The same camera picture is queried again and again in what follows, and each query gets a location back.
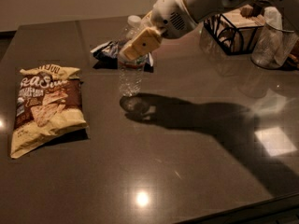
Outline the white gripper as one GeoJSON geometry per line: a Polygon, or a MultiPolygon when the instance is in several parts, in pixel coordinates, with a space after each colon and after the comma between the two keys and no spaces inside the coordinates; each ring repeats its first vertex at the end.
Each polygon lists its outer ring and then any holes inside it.
{"type": "Polygon", "coordinates": [[[162,36],[177,39],[194,30],[197,25],[184,0],[157,0],[152,11],[141,19],[140,28],[143,30],[123,46],[120,56],[127,61],[136,60],[159,48],[162,36]]]}

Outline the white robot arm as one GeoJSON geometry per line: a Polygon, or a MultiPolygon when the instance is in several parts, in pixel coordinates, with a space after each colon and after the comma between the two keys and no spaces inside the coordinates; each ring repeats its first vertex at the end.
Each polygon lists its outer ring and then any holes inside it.
{"type": "MultiPolygon", "coordinates": [[[[132,61],[160,47],[162,40],[177,39],[194,30],[198,23],[216,14],[237,9],[256,0],[157,0],[142,19],[134,38],[121,49],[121,55],[132,61]]],[[[266,0],[276,7],[291,28],[299,31],[295,10],[299,0],[266,0]]]]}

